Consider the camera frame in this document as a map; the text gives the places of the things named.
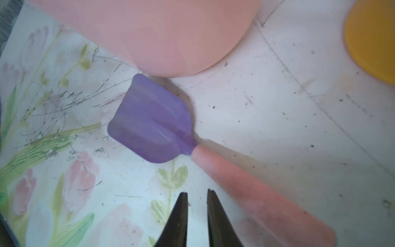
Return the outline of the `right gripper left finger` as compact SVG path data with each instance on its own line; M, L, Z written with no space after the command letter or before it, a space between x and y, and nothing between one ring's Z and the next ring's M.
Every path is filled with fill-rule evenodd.
M155 247L186 247L188 193L181 192Z

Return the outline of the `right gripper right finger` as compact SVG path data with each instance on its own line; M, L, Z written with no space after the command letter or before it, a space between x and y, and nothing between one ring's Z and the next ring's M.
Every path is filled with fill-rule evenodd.
M207 192L207 220L210 247L243 247L214 190Z

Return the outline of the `purple shovel pink handle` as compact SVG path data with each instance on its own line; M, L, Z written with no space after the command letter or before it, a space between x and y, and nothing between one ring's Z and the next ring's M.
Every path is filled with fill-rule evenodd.
M188 155L241 208L286 247L334 247L334 230L192 135L192 118L177 96L137 74L108 125L110 137L144 160Z

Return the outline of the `pink plastic bucket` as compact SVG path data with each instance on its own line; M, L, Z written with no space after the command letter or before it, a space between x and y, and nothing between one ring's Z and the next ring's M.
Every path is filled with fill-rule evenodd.
M260 1L32 1L98 46L159 77L197 74L242 39Z

